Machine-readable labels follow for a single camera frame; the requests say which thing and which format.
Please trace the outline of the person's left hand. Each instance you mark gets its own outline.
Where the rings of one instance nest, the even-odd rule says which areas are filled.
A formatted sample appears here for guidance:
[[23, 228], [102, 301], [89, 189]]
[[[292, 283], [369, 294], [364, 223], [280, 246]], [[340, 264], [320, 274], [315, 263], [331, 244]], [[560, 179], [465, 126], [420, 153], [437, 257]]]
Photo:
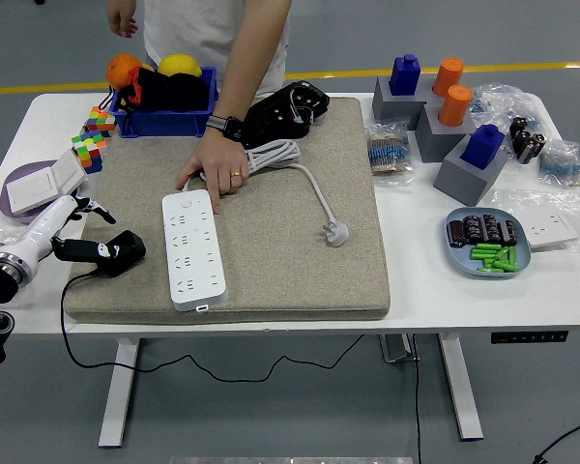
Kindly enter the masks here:
[[182, 189], [197, 171], [206, 177], [212, 210], [220, 213], [220, 199], [235, 193], [248, 180], [247, 155], [241, 143], [207, 128], [193, 153], [178, 173], [176, 189]]

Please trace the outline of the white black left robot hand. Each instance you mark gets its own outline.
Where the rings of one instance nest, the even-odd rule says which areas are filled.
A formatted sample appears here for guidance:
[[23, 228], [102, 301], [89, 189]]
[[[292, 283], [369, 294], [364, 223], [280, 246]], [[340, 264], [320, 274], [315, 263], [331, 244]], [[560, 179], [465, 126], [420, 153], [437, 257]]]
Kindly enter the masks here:
[[86, 240], [61, 239], [60, 232], [81, 213], [96, 213], [106, 222], [116, 219], [98, 202], [89, 197], [63, 195], [45, 208], [25, 229], [14, 245], [13, 256], [29, 268], [54, 254], [59, 260], [71, 262], [105, 263], [124, 252], [120, 246]]

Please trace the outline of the person's right hand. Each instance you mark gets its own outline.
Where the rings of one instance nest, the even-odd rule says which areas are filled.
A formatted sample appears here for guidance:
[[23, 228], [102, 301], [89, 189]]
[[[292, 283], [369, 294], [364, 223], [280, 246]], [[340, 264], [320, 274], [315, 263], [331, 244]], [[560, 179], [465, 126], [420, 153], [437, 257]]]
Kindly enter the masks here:
[[131, 38], [138, 30], [135, 12], [135, 0], [109, 0], [106, 18], [110, 31], [121, 38]]

